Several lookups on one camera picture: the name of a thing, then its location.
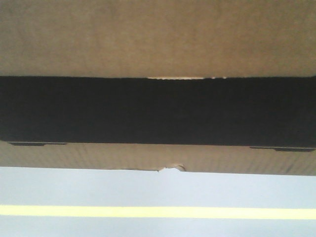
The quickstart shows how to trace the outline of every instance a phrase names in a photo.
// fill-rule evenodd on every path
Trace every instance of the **torn cardboard edge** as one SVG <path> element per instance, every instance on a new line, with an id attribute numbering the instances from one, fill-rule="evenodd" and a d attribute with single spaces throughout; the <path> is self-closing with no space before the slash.
<path id="1" fill-rule="evenodd" d="M 205 79 L 202 77 L 147 77 L 148 79 L 161 79 L 161 80 L 201 80 L 201 79 Z"/>
<path id="2" fill-rule="evenodd" d="M 236 146 L 95 144 L 13 146 L 0 142 L 0 166 L 316 175 L 316 151 Z"/>

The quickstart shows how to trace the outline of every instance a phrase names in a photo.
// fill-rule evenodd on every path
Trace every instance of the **brown cardboard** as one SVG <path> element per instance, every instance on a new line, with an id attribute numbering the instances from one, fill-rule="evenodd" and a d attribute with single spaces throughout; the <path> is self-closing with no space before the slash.
<path id="1" fill-rule="evenodd" d="M 314 0 L 1 0 L 0 75 L 316 74 Z"/>
<path id="2" fill-rule="evenodd" d="M 313 0 L 1 0 L 0 75 L 316 74 Z M 0 166 L 316 175 L 316 152 L 0 142 Z"/>
<path id="3" fill-rule="evenodd" d="M 13 146 L 0 142 L 0 166 L 141 169 L 316 175 L 316 151 L 277 152 L 249 147 L 148 144 Z"/>

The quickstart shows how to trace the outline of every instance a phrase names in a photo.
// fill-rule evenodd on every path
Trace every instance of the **light blue surface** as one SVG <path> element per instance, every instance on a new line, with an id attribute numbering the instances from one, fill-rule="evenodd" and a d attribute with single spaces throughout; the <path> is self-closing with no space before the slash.
<path id="1" fill-rule="evenodd" d="M 316 177 L 0 167 L 0 204 L 316 208 Z M 0 236 L 315 237 L 316 221 L 0 216 Z"/>

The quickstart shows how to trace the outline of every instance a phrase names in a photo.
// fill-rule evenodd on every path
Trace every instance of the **white strip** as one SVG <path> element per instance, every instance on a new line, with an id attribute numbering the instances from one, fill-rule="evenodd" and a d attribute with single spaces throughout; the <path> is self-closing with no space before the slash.
<path id="1" fill-rule="evenodd" d="M 0 205 L 0 215 L 316 220 L 316 209 Z"/>
<path id="2" fill-rule="evenodd" d="M 204 79 L 200 77 L 149 77 L 148 79 L 162 79 L 162 80 L 191 80 L 191 79 Z"/>

